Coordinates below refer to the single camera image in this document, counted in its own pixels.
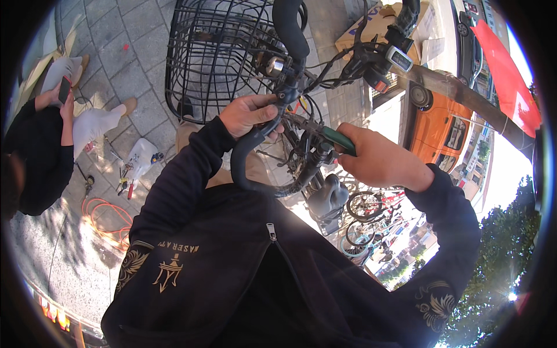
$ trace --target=person sitting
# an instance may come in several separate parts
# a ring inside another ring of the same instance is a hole
[[[89,55],[53,62],[41,94],[21,108],[9,127],[2,145],[2,211],[7,218],[18,210],[41,215],[48,209],[62,196],[85,145],[117,127],[137,106],[132,97],[110,111],[87,109],[74,117],[73,92],[64,104],[58,100],[61,81],[66,76],[75,88],[88,63]]]

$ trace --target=bicycle seat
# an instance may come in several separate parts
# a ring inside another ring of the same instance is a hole
[[[322,217],[339,209],[348,201],[348,189],[335,174],[325,178],[323,187],[307,199],[307,205],[313,215]]]

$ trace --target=man's left hand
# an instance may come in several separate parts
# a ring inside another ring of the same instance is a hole
[[[275,105],[269,103],[276,100],[274,94],[249,95],[236,98],[222,110],[219,115],[222,123],[235,139],[247,134],[254,125],[274,119],[278,114]],[[276,139],[284,127],[278,127],[269,134],[269,138]]]

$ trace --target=sleeve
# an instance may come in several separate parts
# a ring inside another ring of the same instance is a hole
[[[431,186],[422,193],[406,189],[406,195],[433,224],[439,250],[414,277],[391,294],[416,319],[414,343],[421,337],[430,344],[439,338],[472,277],[481,231],[464,191],[454,186],[438,166],[427,165],[435,174]]]
[[[10,133],[14,132],[21,122],[25,121],[29,117],[35,114],[35,98],[27,101],[22,107],[21,110],[17,113],[16,117],[13,119],[12,123],[10,124],[8,131],[6,132],[6,137],[9,137]]]
[[[60,159],[58,166],[51,171],[43,181],[40,182],[40,187],[29,188],[29,196],[25,197],[26,211],[28,215],[38,216],[48,209],[53,203],[62,196],[62,192],[68,186],[72,173],[74,172],[74,147],[62,146],[60,147]],[[40,200],[37,200],[35,195],[41,192]]]
[[[189,145],[164,167],[151,187],[145,205],[131,226],[130,241],[139,235],[149,240],[150,234],[175,233],[187,224],[207,181],[216,174],[222,156],[235,143],[219,117],[192,133]]]

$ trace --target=chinese flag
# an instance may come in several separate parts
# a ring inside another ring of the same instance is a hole
[[[541,115],[509,52],[486,22],[471,28],[476,34],[495,84],[501,111],[532,138]]]

